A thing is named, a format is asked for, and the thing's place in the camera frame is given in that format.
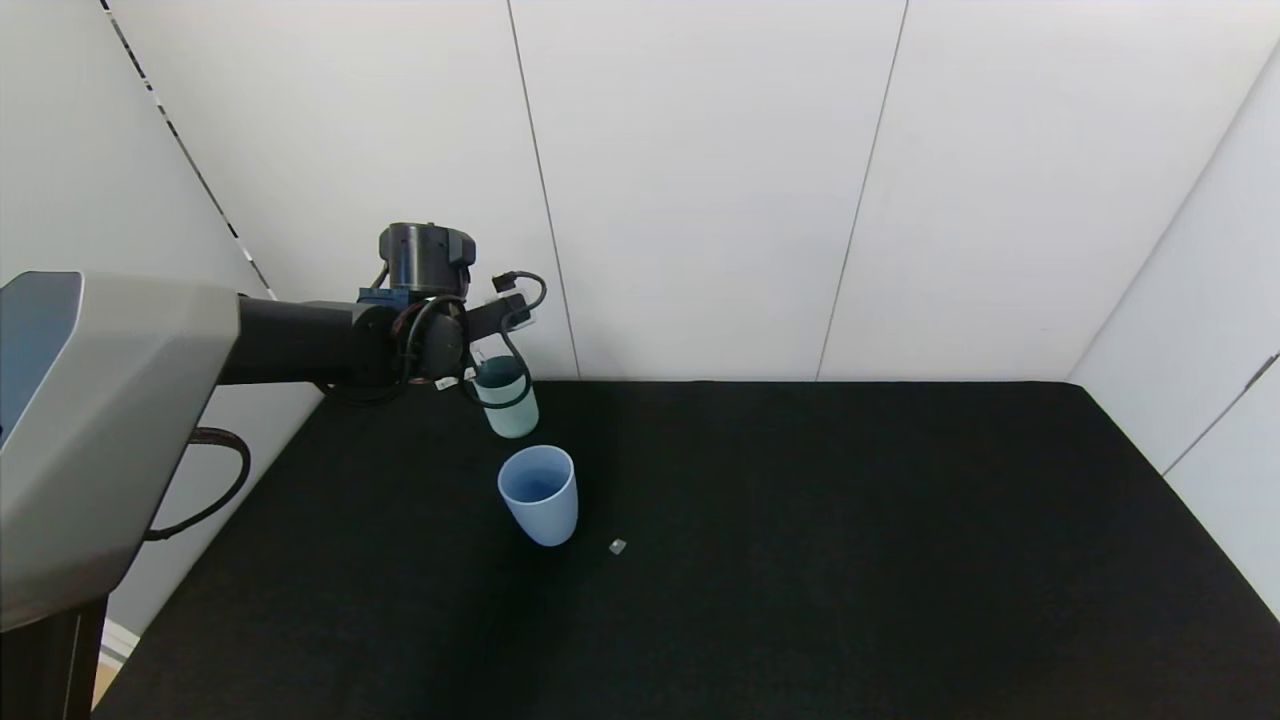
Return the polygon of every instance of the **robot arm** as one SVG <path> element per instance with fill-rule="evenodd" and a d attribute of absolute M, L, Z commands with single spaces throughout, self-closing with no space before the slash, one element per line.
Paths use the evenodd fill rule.
<path fill-rule="evenodd" d="M 411 380 L 465 378 L 470 343 L 511 346 L 545 296 L 526 302 L 515 279 L 540 278 L 507 273 L 503 295 L 466 309 L 475 242 L 454 229 L 397 223 L 380 254 L 357 302 L 99 273 L 24 273 L 0 290 L 3 630 L 115 588 L 215 386 L 312 382 L 372 405 Z"/>

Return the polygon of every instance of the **light blue cup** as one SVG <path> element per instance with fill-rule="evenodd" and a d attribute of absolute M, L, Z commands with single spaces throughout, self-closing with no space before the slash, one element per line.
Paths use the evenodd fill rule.
<path fill-rule="evenodd" d="M 538 544 L 561 544 L 577 527 L 573 459 L 553 445 L 535 445 L 508 457 L 498 470 L 498 492 Z"/>
<path fill-rule="evenodd" d="M 476 396 L 490 404 L 500 405 L 520 397 L 525 391 L 525 370 L 511 355 L 490 357 L 480 364 L 476 372 Z M 520 402 L 511 407 L 494 410 L 485 407 L 489 427 L 504 438 L 525 437 L 538 427 L 538 398 L 534 388 Z"/>

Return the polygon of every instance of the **white wall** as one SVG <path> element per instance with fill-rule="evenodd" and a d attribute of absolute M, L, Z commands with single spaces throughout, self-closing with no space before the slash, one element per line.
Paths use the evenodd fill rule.
<path fill-rule="evenodd" d="M 1280 3 L 913 0 L 823 379 L 1064 379 L 1280 36 Z"/>
<path fill-rule="evenodd" d="M 150 274 L 265 295 L 92 1 L 0 5 L 0 282 L 33 269 Z M 248 442 L 252 487 L 317 395 L 300 386 L 223 388 L 201 423 Z M 238 462 L 233 452 L 188 452 L 156 521 L 205 507 Z M 113 593 L 110 618 L 141 633 L 234 505 L 147 543 Z"/>
<path fill-rule="evenodd" d="M 113 5 L 283 297 L 451 224 L 563 286 L 544 377 L 1064 379 L 1280 37 L 1271 0 Z"/>
<path fill-rule="evenodd" d="M 1280 59 L 1272 55 L 1071 380 L 1164 471 L 1277 351 Z"/>
<path fill-rule="evenodd" d="M 1166 479 L 1280 618 L 1280 369 L 1249 388 Z"/>
<path fill-rule="evenodd" d="M 548 279 L 521 352 L 577 375 L 503 0 L 111 9 L 282 299 L 355 300 L 388 223 L 435 222 L 476 240 L 472 300 L 504 270 Z"/>
<path fill-rule="evenodd" d="M 579 363 L 813 379 L 902 0 L 517 0 Z"/>

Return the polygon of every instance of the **black fabric mat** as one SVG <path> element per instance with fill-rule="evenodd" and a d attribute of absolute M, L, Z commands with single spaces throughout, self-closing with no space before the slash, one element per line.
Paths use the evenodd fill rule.
<path fill-rule="evenodd" d="M 326 402 L 95 717 L 1263 719 L 1280 624 L 1078 387 Z M 540 548 L 495 477 L 575 457 Z M 608 544 L 628 544 L 613 556 Z"/>

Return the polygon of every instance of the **cup rim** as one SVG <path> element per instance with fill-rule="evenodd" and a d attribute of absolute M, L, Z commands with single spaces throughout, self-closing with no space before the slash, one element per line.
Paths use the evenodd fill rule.
<path fill-rule="evenodd" d="M 529 452 L 530 450 L 543 450 L 543 448 L 554 450 L 554 451 L 559 452 L 561 455 L 563 455 L 564 460 L 568 460 L 568 477 L 564 478 L 564 484 L 562 484 L 561 488 L 558 491 L 553 492 L 552 495 L 548 495 L 547 497 L 544 497 L 541 500 L 535 500 L 532 502 L 524 502 L 524 501 L 516 500 L 516 498 L 511 497 L 509 495 L 507 495 L 507 491 L 503 489 L 503 487 L 502 487 L 502 474 L 507 470 L 507 465 L 509 465 L 511 461 L 515 460 L 516 457 L 520 457 L 520 455 L 524 454 L 524 452 Z M 502 464 L 502 468 L 498 469 L 498 495 L 500 495 L 504 501 L 507 501 L 507 502 L 509 502 L 512 505 L 522 505 L 522 506 L 527 507 L 527 506 L 531 506 L 531 505 L 541 505 L 544 502 L 550 502 L 550 501 L 556 500 L 557 497 L 559 497 L 562 492 L 567 491 L 568 486 L 571 486 L 572 483 L 573 483 L 573 456 L 570 455 L 568 452 L 566 452 L 563 447 L 554 446 L 554 445 L 530 445 L 529 447 L 524 447 L 521 450 L 517 450 L 516 452 L 513 452 L 511 455 L 511 457 L 508 457 Z"/>

